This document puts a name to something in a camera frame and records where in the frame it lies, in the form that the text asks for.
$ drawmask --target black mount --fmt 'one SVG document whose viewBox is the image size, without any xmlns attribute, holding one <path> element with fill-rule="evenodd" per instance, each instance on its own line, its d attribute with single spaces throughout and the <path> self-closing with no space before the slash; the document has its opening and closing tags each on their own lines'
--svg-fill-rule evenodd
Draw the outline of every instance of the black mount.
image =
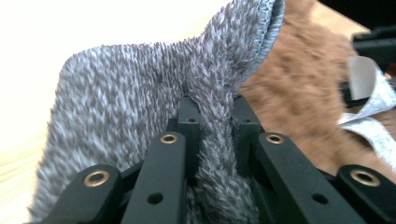
<svg viewBox="0 0 396 224">
<path fill-rule="evenodd" d="M 384 176 L 359 165 L 321 172 L 287 136 L 266 133 L 244 97 L 234 108 L 237 169 L 251 179 L 261 223 L 396 223 L 396 186 Z M 41 223 L 186 223 L 199 140 L 198 107 L 184 97 L 144 161 L 78 173 Z"/>
</svg>

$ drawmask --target screw hole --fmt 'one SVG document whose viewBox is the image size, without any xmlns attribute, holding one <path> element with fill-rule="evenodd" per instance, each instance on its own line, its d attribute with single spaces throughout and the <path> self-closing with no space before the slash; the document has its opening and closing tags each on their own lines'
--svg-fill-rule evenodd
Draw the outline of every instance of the screw hole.
<svg viewBox="0 0 396 224">
<path fill-rule="evenodd" d="M 90 188 L 98 187 L 106 183 L 109 178 L 110 174 L 107 171 L 94 171 L 85 176 L 84 185 Z"/>
<path fill-rule="evenodd" d="M 167 134 L 161 137 L 161 142 L 165 144 L 173 144 L 177 141 L 177 136 L 173 134 Z"/>
<path fill-rule="evenodd" d="M 313 194 L 312 195 L 312 199 L 317 202 L 317 203 L 321 203 L 321 204 L 327 204 L 329 202 L 329 200 L 327 200 L 327 198 L 325 196 L 323 196 L 322 194 Z"/>
<path fill-rule="evenodd" d="M 270 134 L 267 136 L 267 141 L 273 144 L 282 144 L 284 142 L 283 138 L 281 136 L 278 136 L 276 134 Z"/>
<path fill-rule="evenodd" d="M 163 195 L 161 193 L 153 193 L 148 196 L 148 203 L 158 204 L 163 201 Z"/>
<path fill-rule="evenodd" d="M 363 170 L 352 170 L 350 172 L 350 175 L 354 180 L 365 186 L 378 187 L 381 183 L 375 175 L 372 175 L 369 172 Z"/>
<path fill-rule="evenodd" d="M 98 181 L 102 180 L 103 178 L 105 178 L 105 176 L 103 174 L 95 174 L 90 177 L 90 181 L 98 182 Z"/>
</svg>

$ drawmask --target wooden table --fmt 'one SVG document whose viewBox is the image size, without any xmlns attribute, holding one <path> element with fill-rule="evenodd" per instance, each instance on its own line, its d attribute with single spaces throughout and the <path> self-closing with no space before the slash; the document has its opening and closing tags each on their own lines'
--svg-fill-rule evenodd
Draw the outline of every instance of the wooden table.
<svg viewBox="0 0 396 224">
<path fill-rule="evenodd" d="M 0 223 L 27 221 L 59 71 L 102 44 L 175 42 L 200 34 L 230 0 L 49 0 L 0 3 Z M 365 29 L 316 4 L 312 20 L 350 36 Z"/>
</svg>

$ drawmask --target gray fuzzy fabric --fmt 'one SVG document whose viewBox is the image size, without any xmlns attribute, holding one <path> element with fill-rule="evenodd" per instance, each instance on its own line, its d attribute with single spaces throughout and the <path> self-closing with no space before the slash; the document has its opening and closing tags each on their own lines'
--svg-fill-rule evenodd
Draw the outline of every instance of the gray fuzzy fabric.
<svg viewBox="0 0 396 224">
<path fill-rule="evenodd" d="M 60 74 L 31 220 L 44 218 L 81 170 L 101 163 L 123 171 L 144 159 L 188 94 L 204 134 L 188 223 L 258 223 L 248 180 L 235 170 L 230 120 L 233 98 L 272 48 L 283 12 L 283 0 L 235 0 L 198 37 L 72 56 Z"/>
</svg>

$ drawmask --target brown fur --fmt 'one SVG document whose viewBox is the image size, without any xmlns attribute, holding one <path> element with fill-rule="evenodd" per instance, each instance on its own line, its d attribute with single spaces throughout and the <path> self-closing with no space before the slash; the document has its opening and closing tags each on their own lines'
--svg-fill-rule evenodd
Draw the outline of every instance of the brown fur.
<svg viewBox="0 0 396 224">
<path fill-rule="evenodd" d="M 361 138 L 337 126 L 347 112 L 337 88 L 347 80 L 347 57 L 356 52 L 344 36 L 309 20 L 314 0 L 286 2 L 278 40 L 241 94 L 265 131 L 288 135 L 319 169 L 335 175 L 340 166 L 356 163 L 396 182 L 390 167 Z M 375 118 L 396 136 L 394 110 Z"/>
</svg>

